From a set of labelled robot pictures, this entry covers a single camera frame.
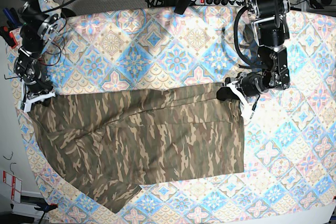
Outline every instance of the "patterned tablecloth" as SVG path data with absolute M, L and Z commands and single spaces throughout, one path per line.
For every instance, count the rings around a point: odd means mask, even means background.
M 235 76 L 228 7 L 122 10 L 68 20 L 65 53 L 48 68 L 63 94 L 169 89 Z M 291 88 L 262 96 L 245 126 L 245 172 L 144 186 L 118 214 L 97 204 L 53 171 L 36 144 L 29 118 L 17 110 L 23 142 L 52 222 L 201 223 L 283 215 L 321 207 L 336 195 L 336 19 L 288 14 Z M 241 23 L 244 53 L 255 55 L 251 30 Z M 7 49 L 12 69 L 17 48 Z M 50 56 L 48 63 L 55 62 Z M 13 79 L 20 98 L 20 81 Z

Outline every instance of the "camouflage fabric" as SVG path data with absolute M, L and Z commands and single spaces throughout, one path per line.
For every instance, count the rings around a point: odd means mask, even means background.
M 239 102 L 219 88 L 60 95 L 29 115 L 52 168 L 118 212 L 139 185 L 244 171 Z

